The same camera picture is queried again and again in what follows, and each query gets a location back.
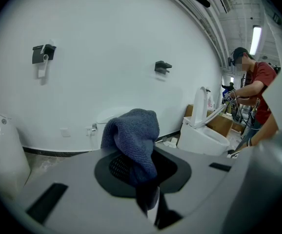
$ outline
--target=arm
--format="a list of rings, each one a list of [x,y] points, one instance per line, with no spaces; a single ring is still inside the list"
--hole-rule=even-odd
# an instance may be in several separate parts
[[[277,130],[278,130],[278,125],[276,123],[276,120],[273,117],[273,114],[271,114],[268,120],[266,121],[266,123],[251,138],[252,146],[256,146],[263,139],[272,137],[276,133]],[[238,151],[242,150],[245,147],[247,147],[246,143],[243,146],[241,146],[241,148]]]
[[[257,101],[257,96],[253,96],[249,99],[237,99],[238,104],[242,104],[245,106],[255,106]]]
[[[259,94],[259,92],[263,89],[263,87],[264,87],[264,84],[260,80],[256,80],[252,84],[249,84],[245,87],[242,87],[242,88],[230,93],[229,95],[232,98],[235,98],[234,93],[235,93],[236,96],[242,96],[242,97],[255,96],[255,95]]]

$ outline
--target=urinal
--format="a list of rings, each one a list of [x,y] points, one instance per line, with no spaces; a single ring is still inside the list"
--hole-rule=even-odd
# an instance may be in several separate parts
[[[19,134],[11,118],[0,114],[0,195],[15,198],[30,175]]]
[[[210,116],[207,115],[207,91],[204,87],[197,90],[194,98],[194,108],[191,117],[184,117],[181,135],[177,147],[179,149],[213,156],[220,156],[225,152],[230,142],[227,138],[206,124],[214,119],[226,105],[222,105]]]

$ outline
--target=red shirt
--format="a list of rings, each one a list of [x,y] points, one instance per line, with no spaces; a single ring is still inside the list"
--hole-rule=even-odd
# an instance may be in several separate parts
[[[252,83],[256,80],[261,81],[264,84],[263,89],[257,94],[257,97],[260,100],[260,104],[257,108],[256,112],[256,120],[260,124],[265,124],[267,119],[269,118],[271,111],[267,103],[264,101],[262,97],[262,93],[266,90],[268,86],[270,86],[271,82],[277,76],[274,69],[266,62],[256,62],[254,67],[254,72],[252,74]]]

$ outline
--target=ceiling light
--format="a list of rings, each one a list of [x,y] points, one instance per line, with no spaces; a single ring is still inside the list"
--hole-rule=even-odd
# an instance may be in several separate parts
[[[253,56],[256,54],[258,43],[259,43],[261,35],[262,35],[262,28],[260,26],[254,26],[252,46],[250,47],[249,54],[251,54]]]

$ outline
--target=toilet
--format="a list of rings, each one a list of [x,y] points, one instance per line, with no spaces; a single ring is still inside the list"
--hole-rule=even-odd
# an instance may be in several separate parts
[[[30,167],[11,121],[0,114],[0,195],[14,199],[25,185]]]
[[[125,113],[128,113],[135,107],[115,107],[115,108],[109,108],[104,111],[102,111],[98,117],[97,117],[97,145],[96,150],[101,148],[101,142],[102,142],[102,136],[103,136],[103,130],[106,126],[106,124],[109,122],[109,120],[122,116]]]
[[[191,117],[184,117],[177,147],[197,154],[220,156],[227,151],[230,142],[221,134],[208,128],[206,124],[214,119],[226,105],[222,105],[210,116],[207,114],[207,91],[197,90]]]

